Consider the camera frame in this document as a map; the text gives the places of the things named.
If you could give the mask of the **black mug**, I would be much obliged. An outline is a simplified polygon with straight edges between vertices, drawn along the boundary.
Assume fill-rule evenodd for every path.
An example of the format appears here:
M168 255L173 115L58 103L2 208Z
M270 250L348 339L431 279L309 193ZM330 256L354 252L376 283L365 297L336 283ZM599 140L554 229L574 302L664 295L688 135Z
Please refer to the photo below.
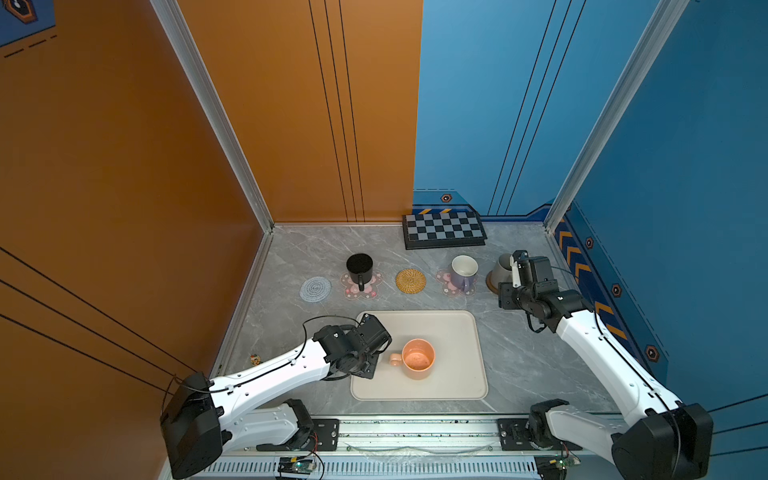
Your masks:
M351 255L346 261L346 268L351 281L363 292L373 278L373 258L365 253Z

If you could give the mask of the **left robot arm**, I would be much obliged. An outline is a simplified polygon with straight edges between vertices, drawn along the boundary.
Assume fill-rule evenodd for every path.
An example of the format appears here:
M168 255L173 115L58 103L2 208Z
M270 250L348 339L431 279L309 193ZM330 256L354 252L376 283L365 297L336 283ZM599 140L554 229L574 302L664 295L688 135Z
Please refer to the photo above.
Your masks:
M192 477L223 453L246 447L298 450L313 433L304 404L269 402L306 384L349 376L370 379L392 337L379 319L326 325L287 353L235 374L179 381L164 405L160 427L171 475Z

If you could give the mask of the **grey green mug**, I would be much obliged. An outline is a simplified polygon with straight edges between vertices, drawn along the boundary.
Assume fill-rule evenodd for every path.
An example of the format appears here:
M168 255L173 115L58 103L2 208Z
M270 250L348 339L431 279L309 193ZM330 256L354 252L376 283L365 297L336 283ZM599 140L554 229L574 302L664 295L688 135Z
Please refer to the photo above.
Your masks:
M512 268L512 255L510 253L505 253L498 257L493 269L487 276L491 277L493 284L499 289L501 283L514 281L514 273L515 271Z

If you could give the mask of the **light blue woven coaster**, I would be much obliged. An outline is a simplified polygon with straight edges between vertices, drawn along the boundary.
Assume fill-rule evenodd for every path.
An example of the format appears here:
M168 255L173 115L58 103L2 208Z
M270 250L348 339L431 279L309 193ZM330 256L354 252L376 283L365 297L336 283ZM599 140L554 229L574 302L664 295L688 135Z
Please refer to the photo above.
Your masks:
M321 276L307 279L299 291L300 298L308 303L319 303L325 300L332 291L331 282Z

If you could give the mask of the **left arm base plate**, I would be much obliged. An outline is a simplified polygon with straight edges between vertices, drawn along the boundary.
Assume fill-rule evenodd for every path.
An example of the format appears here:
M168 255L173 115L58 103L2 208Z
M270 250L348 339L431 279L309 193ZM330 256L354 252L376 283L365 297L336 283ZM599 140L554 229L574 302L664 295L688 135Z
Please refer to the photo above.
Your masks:
M298 431L282 444L259 444L260 452L314 451L333 452L338 448L338 419L312 419L300 423Z

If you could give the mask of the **lavender mug white inside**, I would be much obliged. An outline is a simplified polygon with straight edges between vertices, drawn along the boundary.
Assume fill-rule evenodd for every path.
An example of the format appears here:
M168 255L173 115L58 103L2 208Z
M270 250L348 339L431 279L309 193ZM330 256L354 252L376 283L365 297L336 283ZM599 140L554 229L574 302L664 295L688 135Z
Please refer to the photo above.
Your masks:
M469 293L475 285L478 262L469 255L454 257L450 265L450 284L458 291Z

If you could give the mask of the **pink flower coaster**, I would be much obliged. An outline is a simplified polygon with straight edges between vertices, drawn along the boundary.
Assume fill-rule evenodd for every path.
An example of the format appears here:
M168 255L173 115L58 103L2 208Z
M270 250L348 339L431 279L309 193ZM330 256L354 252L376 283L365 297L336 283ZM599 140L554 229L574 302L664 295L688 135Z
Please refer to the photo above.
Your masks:
M464 291L463 289L457 288L455 285L451 283L451 273L452 271L450 269L441 269L439 270L435 278L438 280L438 282L441 284L441 290L446 296L450 297L457 297L457 296L473 296L476 293L476 286L473 285L468 291Z
M379 271L373 271L372 278L360 289L359 284L355 282L349 273L344 273L341 277L341 283L344 289L344 295L349 300L375 299L379 296L378 288L382 284L383 276Z

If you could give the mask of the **woven rattan coaster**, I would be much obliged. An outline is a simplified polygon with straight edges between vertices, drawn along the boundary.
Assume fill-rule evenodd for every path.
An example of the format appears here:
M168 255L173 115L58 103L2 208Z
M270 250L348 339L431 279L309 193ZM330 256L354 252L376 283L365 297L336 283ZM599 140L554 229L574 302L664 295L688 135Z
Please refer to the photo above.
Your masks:
M405 294L417 294L424 290L427 284L425 274L418 269L404 269L395 277L397 288Z

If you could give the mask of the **brown wooden coaster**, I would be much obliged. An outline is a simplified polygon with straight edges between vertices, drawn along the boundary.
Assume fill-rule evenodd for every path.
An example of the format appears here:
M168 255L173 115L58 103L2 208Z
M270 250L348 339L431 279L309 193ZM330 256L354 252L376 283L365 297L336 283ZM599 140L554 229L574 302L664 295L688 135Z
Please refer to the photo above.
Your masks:
M488 288L488 289L489 289L489 290L490 290L492 293L494 293L495 295L498 295L498 294L499 294L499 289L498 289L498 287L497 287L497 286L495 286L495 285L493 284L493 282L492 282L492 280L491 280L491 277L490 277L490 276L487 276L487 277L486 277L485 283L486 283L486 286L487 286L487 288Z

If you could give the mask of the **orange pink mug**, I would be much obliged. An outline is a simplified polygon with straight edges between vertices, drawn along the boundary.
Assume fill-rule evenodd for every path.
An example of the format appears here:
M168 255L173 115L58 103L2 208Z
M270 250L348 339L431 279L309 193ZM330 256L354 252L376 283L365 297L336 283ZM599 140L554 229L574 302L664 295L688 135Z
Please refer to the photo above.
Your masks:
M399 369L413 380L427 378L435 364L436 352L433 345L424 339L408 341L399 353L389 356L389 365Z

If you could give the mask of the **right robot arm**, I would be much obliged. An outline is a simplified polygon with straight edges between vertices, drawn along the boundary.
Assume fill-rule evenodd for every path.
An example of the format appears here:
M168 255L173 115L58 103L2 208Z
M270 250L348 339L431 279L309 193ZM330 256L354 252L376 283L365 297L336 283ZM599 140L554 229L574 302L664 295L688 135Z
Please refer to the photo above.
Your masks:
M562 399L533 405L528 430L539 448L576 444L611 462L625 479L700 479L709 470L714 422L649 374L575 290L499 286L499 305L522 310L568 344L609 393L622 415L609 421Z

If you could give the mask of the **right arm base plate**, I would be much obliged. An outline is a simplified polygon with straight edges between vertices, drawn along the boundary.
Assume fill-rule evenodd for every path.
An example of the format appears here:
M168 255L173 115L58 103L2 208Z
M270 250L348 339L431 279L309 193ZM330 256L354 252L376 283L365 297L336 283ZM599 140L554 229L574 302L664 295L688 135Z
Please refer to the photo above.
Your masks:
M496 420L496 425L503 451L555 451L560 449L555 443L544 446L537 444L528 429L527 419L499 418Z

